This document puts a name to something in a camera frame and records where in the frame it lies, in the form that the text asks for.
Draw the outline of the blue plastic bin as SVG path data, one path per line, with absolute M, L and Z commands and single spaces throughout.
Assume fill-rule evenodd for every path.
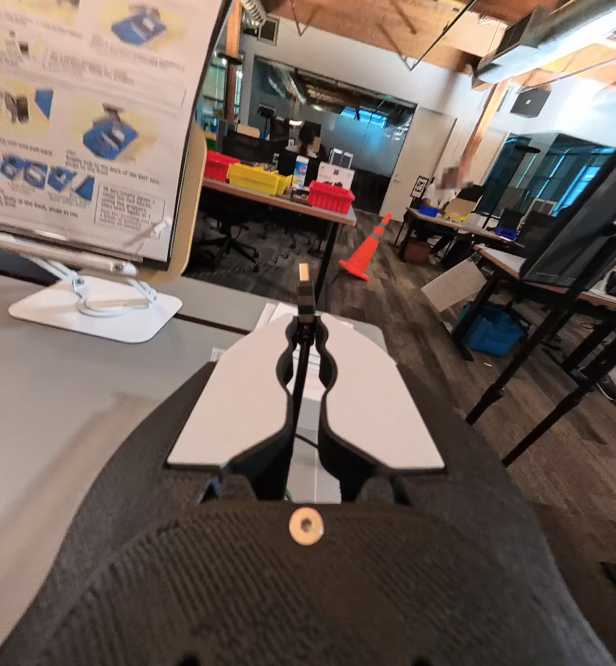
M 524 328 L 495 304 L 486 304 L 465 337 L 469 349 L 497 358 L 510 354 Z

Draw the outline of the white document stand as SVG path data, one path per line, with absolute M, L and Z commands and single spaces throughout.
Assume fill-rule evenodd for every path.
M 57 279 L 10 304 L 16 320 L 127 344 L 151 340 L 183 303 L 163 294 L 130 259 L 49 231 L 4 229 L 0 250 L 14 254 Z

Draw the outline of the grey leaning board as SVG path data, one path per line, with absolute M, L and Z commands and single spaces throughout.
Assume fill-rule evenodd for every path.
M 436 312 L 444 312 L 479 293 L 486 283 L 474 261 L 466 259 L 430 281 L 421 292 Z

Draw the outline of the black display panel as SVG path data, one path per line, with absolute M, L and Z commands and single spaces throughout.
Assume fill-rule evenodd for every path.
M 519 269 L 521 282 L 589 290 L 616 263 L 616 150 Z

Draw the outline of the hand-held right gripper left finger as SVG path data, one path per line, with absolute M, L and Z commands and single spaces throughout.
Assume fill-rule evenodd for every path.
M 283 442 L 293 423 L 287 374 L 295 317 L 284 314 L 240 339 L 217 361 L 166 462 L 227 467 Z

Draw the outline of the grey desk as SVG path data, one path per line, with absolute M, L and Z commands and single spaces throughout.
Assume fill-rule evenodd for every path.
M 164 290 L 182 309 L 150 341 L 113 342 L 20 321 L 40 287 L 0 276 L 0 645 L 35 598 L 78 508 L 120 444 L 271 297 L 199 280 Z

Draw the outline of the black office chair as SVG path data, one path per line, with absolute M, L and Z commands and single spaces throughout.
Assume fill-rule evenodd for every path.
M 210 270 L 221 268 L 225 258 L 235 253 L 246 260 L 254 273 L 260 272 L 258 249 L 240 239 L 241 232 L 249 230 L 248 225 L 222 211 L 200 211 L 198 220 L 201 230 L 198 238 L 193 241 L 193 247 L 199 259 Z

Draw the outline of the wooden background table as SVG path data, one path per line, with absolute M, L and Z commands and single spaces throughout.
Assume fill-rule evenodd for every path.
M 474 247 L 479 257 L 491 264 L 494 269 L 502 271 L 503 277 L 510 277 L 519 281 L 519 271 L 523 259 L 503 251 L 487 248 L 483 245 Z M 577 306 L 589 305 L 593 310 L 588 316 L 599 321 L 591 335 L 586 337 L 573 352 L 563 358 L 556 357 L 550 350 L 548 355 L 558 363 L 562 370 L 573 378 L 585 376 L 585 360 L 604 340 L 612 334 L 616 325 L 616 296 L 609 295 L 604 290 L 604 280 L 601 280 L 589 291 L 579 295 Z M 616 367 L 607 371 L 616 383 Z
M 341 227 L 356 227 L 357 220 L 353 209 L 351 209 L 346 214 L 342 214 L 314 206 L 309 206 L 307 204 L 301 204 L 296 201 L 292 201 L 290 198 L 287 198 L 287 196 L 268 195 L 256 190 L 237 187 L 227 182 L 205 177 L 202 182 L 202 193 L 207 190 L 229 197 L 236 197 L 256 204 L 263 204 L 272 208 L 293 212 L 295 214 L 303 214 L 313 220 L 321 220 L 329 223 L 329 227 L 327 229 L 326 246 L 320 261 L 318 276 L 314 284 L 315 304 L 316 306 L 320 305 L 320 297 L 325 287 L 327 272 L 337 238 L 337 226 L 340 225 Z
M 451 240 L 461 235 L 466 240 L 469 240 L 471 244 L 476 243 L 480 239 L 493 248 L 519 247 L 519 244 L 515 240 L 500 237 L 492 231 L 487 231 L 466 222 L 450 221 L 440 215 L 431 217 L 411 207 L 406 209 L 403 221 L 407 229 L 398 250 L 398 256 L 402 262 L 406 260 L 407 249 L 412 240 L 428 242 L 433 237 L 446 237 Z

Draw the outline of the red plastic bin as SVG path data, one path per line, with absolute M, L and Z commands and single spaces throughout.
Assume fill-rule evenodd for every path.
M 241 160 L 208 149 L 206 153 L 204 179 L 229 183 L 229 168 L 235 164 L 241 164 Z
M 347 215 L 354 200 L 351 190 L 314 180 L 309 187 L 307 202 L 313 208 Z

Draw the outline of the yellow plastic bin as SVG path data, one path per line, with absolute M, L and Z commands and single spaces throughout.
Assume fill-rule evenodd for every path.
M 266 171 L 263 167 L 253 167 L 241 162 L 229 166 L 227 178 L 234 187 L 276 197 L 285 194 L 293 179 L 291 175 L 283 176 L 278 171 Z

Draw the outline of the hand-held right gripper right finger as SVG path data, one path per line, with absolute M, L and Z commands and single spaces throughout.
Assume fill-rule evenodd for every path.
M 392 472 L 445 470 L 396 362 L 334 316 L 319 319 L 325 434 Z

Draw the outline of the orange traffic cone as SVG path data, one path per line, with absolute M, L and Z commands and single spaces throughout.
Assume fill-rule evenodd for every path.
M 370 281 L 367 270 L 392 217 L 391 213 L 385 215 L 349 259 L 339 260 L 339 266 L 349 275 L 366 282 Z

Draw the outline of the printed instruction sheet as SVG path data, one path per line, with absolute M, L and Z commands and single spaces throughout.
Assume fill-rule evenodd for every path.
M 167 264 L 228 1 L 0 1 L 0 229 Z

